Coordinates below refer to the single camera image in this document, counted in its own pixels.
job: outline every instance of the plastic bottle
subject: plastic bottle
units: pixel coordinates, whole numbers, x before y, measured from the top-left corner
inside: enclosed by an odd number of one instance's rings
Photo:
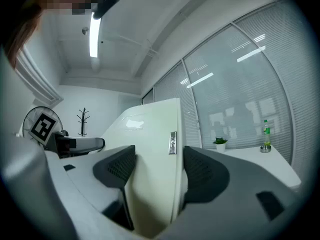
[[[267,120],[264,120],[264,130],[263,130],[263,134],[264,134],[264,145],[265,146],[270,146],[271,143],[270,143],[270,128],[269,128],[269,125],[268,125],[268,121]]]

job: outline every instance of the table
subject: table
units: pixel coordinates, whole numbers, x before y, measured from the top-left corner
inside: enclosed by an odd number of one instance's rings
[[[243,159],[263,167],[278,180],[293,190],[296,190],[301,184],[301,180],[296,172],[272,145],[269,153],[261,153],[260,146],[257,146],[249,148],[226,149],[224,154]]]

